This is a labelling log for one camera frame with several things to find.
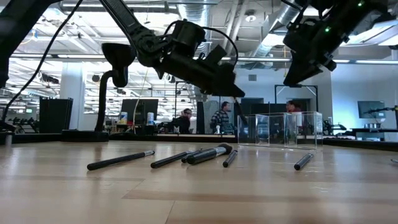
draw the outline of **desk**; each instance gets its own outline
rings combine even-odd
[[[396,223],[396,152],[324,146],[306,153],[239,147],[189,166],[150,164],[207,143],[45,142],[0,147],[0,220],[56,224]],[[87,171],[86,165],[137,152],[153,156]]]
[[[353,128],[352,130],[355,139],[361,138],[362,140],[366,140],[368,138],[379,138],[380,141],[384,141],[384,133],[398,133],[398,129],[396,128],[381,128],[381,129],[372,129],[372,128]]]

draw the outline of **transparent container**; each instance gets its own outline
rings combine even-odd
[[[238,144],[246,146],[317,149],[322,146],[322,114],[294,112],[251,114],[238,118]]]

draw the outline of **person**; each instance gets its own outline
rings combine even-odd
[[[229,124],[229,116],[227,112],[231,112],[231,105],[227,101],[223,102],[221,105],[221,109],[216,111],[214,115],[211,117],[210,127],[213,128],[213,131],[217,131],[217,125],[220,126],[220,130],[224,129],[226,124]]]
[[[174,121],[174,126],[179,127],[180,134],[190,134],[189,127],[191,126],[192,110],[187,108],[181,112],[179,116]]]
[[[291,112],[301,112],[301,106],[294,102],[293,100],[289,100],[286,103],[286,110],[287,112],[291,113]]]

